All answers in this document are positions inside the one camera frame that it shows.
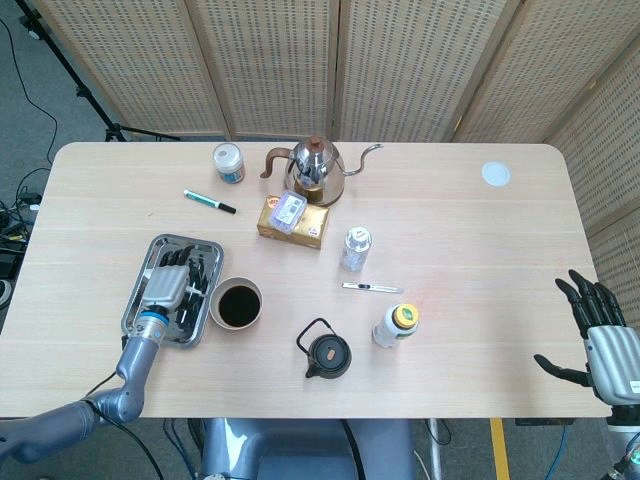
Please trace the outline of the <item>white round table grommet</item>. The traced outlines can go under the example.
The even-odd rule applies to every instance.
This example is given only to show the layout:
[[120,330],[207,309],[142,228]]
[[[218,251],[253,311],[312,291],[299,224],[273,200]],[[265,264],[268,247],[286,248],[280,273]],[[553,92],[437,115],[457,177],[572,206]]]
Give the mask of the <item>white round table grommet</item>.
[[497,161],[486,162],[481,169],[483,180],[493,187],[505,187],[512,178],[511,170],[507,165]]

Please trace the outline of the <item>stainless steel tray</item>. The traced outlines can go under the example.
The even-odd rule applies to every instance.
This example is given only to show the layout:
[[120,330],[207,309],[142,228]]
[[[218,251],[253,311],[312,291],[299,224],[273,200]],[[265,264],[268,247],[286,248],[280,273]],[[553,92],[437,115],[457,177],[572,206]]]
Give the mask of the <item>stainless steel tray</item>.
[[124,335],[132,336],[141,309],[141,300],[152,269],[167,251],[193,245],[189,263],[197,287],[206,291],[206,297],[184,296],[178,309],[168,315],[169,323],[163,344],[174,348],[191,348],[200,341],[209,312],[210,296],[215,289],[224,263],[224,250],[216,242],[162,234],[154,238],[138,273],[128,304],[121,320]]

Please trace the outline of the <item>purple plastic box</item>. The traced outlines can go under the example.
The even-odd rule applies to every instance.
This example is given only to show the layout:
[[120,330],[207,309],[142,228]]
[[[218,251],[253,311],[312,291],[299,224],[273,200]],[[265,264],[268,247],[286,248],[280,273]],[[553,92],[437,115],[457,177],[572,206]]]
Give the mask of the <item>purple plastic box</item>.
[[307,206],[307,199],[293,191],[286,190],[279,197],[269,216],[269,225],[284,234],[293,232]]

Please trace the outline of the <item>white table leg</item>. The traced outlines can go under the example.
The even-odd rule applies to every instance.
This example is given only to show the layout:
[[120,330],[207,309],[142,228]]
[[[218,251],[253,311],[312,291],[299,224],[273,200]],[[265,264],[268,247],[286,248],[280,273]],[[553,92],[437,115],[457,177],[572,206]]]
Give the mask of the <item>white table leg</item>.
[[438,421],[436,419],[427,420],[428,431],[431,437],[431,479],[442,480],[441,445],[438,437]]

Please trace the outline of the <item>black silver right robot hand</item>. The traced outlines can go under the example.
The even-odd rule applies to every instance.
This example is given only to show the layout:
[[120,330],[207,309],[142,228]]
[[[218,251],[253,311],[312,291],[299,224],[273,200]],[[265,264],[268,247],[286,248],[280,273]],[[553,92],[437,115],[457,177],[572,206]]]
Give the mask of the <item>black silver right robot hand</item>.
[[640,406],[640,334],[626,324],[614,293],[575,270],[570,282],[556,286],[566,296],[586,354],[586,369],[578,371],[553,364],[541,354],[535,362],[547,374],[593,390],[611,407]]

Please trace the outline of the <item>woven folding screen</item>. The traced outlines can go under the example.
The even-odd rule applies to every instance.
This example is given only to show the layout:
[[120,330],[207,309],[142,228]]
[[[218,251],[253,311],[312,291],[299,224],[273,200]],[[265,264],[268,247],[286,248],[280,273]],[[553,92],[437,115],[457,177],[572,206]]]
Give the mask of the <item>woven folding screen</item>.
[[544,142],[596,270],[640,286],[640,0],[32,0],[167,133]]

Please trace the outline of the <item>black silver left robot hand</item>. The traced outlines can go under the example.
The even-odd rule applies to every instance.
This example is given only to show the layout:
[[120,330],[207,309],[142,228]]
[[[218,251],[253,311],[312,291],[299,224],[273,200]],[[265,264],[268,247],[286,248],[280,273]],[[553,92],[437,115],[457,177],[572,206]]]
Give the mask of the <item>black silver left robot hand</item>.
[[141,309],[168,316],[184,299],[186,285],[196,286],[189,263],[193,245],[162,254],[144,289]]

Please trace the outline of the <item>gold tissue pack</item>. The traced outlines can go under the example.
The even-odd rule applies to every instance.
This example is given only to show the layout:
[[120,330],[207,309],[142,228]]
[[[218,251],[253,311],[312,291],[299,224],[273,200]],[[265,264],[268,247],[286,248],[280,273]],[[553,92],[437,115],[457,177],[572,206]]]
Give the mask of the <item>gold tissue pack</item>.
[[278,196],[266,197],[256,225],[258,233],[266,238],[319,250],[328,225],[329,209],[315,205],[307,206],[292,232],[286,234],[269,224],[269,217],[278,201]]

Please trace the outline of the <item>silver utility knife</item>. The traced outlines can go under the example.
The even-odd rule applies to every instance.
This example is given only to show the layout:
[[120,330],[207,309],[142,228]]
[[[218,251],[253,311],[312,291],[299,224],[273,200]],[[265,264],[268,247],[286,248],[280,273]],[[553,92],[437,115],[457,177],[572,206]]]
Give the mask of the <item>silver utility knife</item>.
[[378,293],[389,293],[389,294],[401,294],[404,292],[404,289],[399,287],[372,285],[372,284],[358,283],[358,282],[343,282],[342,288],[371,291],[371,292],[378,292]]

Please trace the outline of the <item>white tea bottle yellow cap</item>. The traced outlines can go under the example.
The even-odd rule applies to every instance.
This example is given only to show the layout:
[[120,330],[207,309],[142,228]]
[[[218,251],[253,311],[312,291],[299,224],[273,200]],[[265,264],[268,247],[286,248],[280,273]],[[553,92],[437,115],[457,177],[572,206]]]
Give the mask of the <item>white tea bottle yellow cap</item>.
[[380,347],[392,348],[400,340],[416,332],[419,319],[419,310],[415,305],[410,303],[392,305],[387,309],[383,319],[373,327],[373,340]]

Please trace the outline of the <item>stainless steel gooseneck kettle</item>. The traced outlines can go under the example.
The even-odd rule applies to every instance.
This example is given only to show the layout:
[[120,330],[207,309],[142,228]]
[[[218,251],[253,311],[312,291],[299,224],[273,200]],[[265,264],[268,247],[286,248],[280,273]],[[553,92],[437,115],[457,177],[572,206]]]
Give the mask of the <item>stainless steel gooseneck kettle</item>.
[[383,148],[380,143],[365,148],[359,167],[346,170],[336,145],[322,136],[313,135],[301,140],[293,148],[271,149],[265,158],[262,179],[269,178],[277,158],[286,160],[284,186],[307,199],[316,206],[329,207],[336,203],[344,192],[345,179],[364,171],[365,158],[374,150]]

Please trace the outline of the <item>grey robot torso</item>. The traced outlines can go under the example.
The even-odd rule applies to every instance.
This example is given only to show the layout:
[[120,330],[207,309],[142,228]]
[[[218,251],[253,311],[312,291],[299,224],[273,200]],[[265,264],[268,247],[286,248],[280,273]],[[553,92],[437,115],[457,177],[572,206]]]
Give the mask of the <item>grey robot torso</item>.
[[415,480],[406,419],[211,418],[202,475],[216,480]]

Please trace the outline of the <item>beige cup of black coffee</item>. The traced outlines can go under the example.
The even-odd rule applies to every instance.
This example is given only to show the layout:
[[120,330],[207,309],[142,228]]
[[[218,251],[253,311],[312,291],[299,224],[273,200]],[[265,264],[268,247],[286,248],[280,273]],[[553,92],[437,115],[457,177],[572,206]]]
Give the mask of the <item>beige cup of black coffee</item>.
[[209,315],[224,329],[241,330],[260,318],[262,302],[261,291],[253,281],[243,277],[228,278],[213,290]]

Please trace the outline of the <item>black tripod stand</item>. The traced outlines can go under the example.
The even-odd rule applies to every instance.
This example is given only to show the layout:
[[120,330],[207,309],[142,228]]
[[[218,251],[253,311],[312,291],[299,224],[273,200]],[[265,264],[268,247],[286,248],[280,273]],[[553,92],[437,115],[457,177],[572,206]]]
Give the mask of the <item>black tripod stand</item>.
[[127,139],[124,136],[124,132],[153,137],[157,142],[160,142],[162,140],[170,140],[170,141],[181,140],[180,137],[175,135],[129,127],[129,126],[121,125],[117,122],[113,122],[109,117],[109,115],[107,114],[107,112],[102,107],[102,105],[93,95],[90,88],[84,83],[84,81],[78,75],[78,73],[73,68],[71,63],[65,57],[63,52],[56,45],[55,41],[51,38],[49,33],[45,30],[41,22],[38,20],[38,17],[34,13],[34,11],[28,6],[26,0],[14,0],[14,2],[25,14],[28,20],[28,23],[31,25],[32,29],[38,34],[39,38],[46,43],[46,45],[49,47],[49,49],[51,50],[53,55],[56,57],[58,62],[61,64],[61,66],[64,68],[67,74],[74,81],[76,85],[76,96],[80,98],[84,98],[104,123],[106,127],[105,129],[106,142],[109,142],[111,140],[117,140],[119,142],[127,142]]

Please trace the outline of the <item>clear plastic water bottle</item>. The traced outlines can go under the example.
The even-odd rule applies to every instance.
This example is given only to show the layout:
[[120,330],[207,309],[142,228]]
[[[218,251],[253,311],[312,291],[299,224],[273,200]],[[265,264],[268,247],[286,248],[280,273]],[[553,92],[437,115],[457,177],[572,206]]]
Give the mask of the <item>clear plastic water bottle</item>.
[[368,229],[356,226],[345,235],[341,265],[351,272],[359,272],[364,267],[372,245],[372,236]]

